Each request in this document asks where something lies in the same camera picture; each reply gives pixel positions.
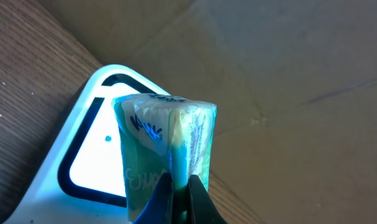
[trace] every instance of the cardboard surface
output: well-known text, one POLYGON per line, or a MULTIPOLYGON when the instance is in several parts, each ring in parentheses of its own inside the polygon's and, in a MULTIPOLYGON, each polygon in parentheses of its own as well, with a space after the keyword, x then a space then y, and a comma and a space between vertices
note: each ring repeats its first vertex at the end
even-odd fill
POLYGON ((101 62, 216 103, 212 170, 265 223, 377 223, 377 0, 41 2, 101 62))

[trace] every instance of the cardboard box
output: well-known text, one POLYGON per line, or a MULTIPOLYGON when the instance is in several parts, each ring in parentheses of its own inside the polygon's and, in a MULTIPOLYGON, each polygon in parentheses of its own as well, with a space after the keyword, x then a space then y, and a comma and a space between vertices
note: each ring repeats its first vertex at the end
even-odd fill
POLYGON ((377 0, 40 0, 100 62, 218 105, 212 170, 265 223, 377 223, 377 0))

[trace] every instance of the blue logo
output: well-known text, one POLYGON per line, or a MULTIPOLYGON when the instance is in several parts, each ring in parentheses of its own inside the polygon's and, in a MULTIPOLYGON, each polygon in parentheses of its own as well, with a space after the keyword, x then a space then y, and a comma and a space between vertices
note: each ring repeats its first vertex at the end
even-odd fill
POLYGON ((131 121, 132 121, 133 126, 136 128, 136 130, 140 131, 140 128, 144 128, 146 132, 150 134, 152 138, 155 138, 155 139, 159 138, 162 140, 162 134, 160 134, 160 132, 162 131, 162 128, 156 129, 155 125, 151 127, 150 123, 146 124, 146 123, 141 122, 141 120, 137 118, 136 114, 134 115, 134 118, 133 116, 131 116, 131 121))
POLYGON ((185 99, 175 99, 173 96, 164 96, 157 93, 149 94, 150 98, 152 99, 158 99, 158 100, 165 100, 168 102, 184 102, 185 99))

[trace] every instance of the wood grain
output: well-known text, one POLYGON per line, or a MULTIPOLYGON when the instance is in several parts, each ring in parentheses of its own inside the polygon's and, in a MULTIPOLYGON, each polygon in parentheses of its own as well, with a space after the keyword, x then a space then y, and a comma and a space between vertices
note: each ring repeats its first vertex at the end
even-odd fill
MULTIPOLYGON (((70 97, 101 66, 36 1, 0 0, 0 223, 13 211, 70 97)), ((262 223, 214 174, 209 194, 229 223, 262 223)))

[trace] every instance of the black border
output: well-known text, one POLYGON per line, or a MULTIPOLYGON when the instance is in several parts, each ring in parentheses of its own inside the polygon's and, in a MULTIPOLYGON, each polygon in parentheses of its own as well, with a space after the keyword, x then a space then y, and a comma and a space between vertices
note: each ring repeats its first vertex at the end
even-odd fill
MULTIPOLYGON (((138 82, 134 78, 125 74, 115 74, 109 76, 101 85, 102 86, 113 86, 117 83, 125 83, 140 93, 155 93, 150 90, 148 87, 138 82)), ((78 154, 79 148, 82 145, 83 140, 88 133, 91 124, 93 123, 96 115, 103 104, 104 98, 96 97, 86 115, 78 128, 77 133, 75 134, 70 147, 68 148, 67 153, 64 155, 64 158, 58 168, 57 179, 60 188, 67 194, 72 197, 82 198, 86 200, 91 200, 95 202, 107 203, 110 205, 117 205, 120 207, 126 207, 126 197, 109 194, 99 190, 93 190, 86 187, 80 187, 74 184, 70 178, 70 168, 75 160, 75 157, 78 154)))

